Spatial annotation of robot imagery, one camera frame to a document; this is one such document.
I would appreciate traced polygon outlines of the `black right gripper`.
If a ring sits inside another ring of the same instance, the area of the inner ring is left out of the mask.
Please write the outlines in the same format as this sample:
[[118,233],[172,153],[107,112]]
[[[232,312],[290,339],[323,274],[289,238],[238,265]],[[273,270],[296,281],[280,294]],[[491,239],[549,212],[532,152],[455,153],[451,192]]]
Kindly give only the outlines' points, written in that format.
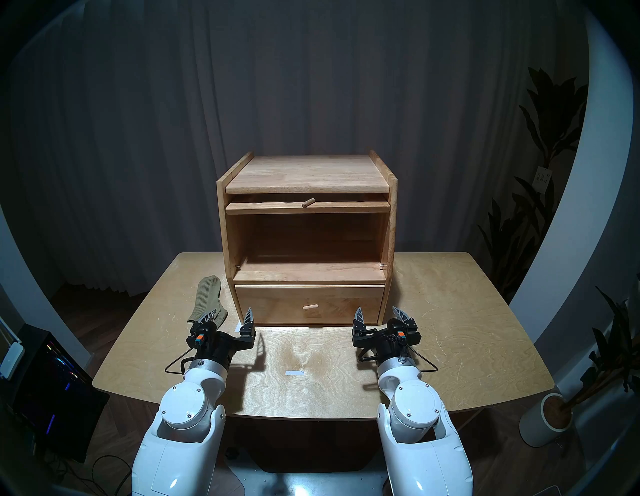
[[359,306],[353,318],[352,344],[361,349],[359,362],[375,361],[380,365],[391,358],[399,358],[402,350],[417,345],[421,341],[415,319],[400,308],[393,306],[392,333],[371,333],[367,335],[362,308]]

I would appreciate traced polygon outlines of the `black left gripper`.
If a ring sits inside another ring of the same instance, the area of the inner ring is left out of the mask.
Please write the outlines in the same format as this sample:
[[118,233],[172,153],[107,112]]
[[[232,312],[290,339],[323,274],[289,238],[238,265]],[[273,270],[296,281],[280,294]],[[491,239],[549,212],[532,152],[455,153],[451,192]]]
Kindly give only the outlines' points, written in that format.
[[190,336],[186,343],[195,356],[191,359],[190,369],[217,364],[229,369],[234,355],[238,351],[250,350],[255,344],[255,323],[252,308],[249,307],[244,317],[238,336],[215,331],[222,325],[222,310],[211,310],[197,319],[190,321]]

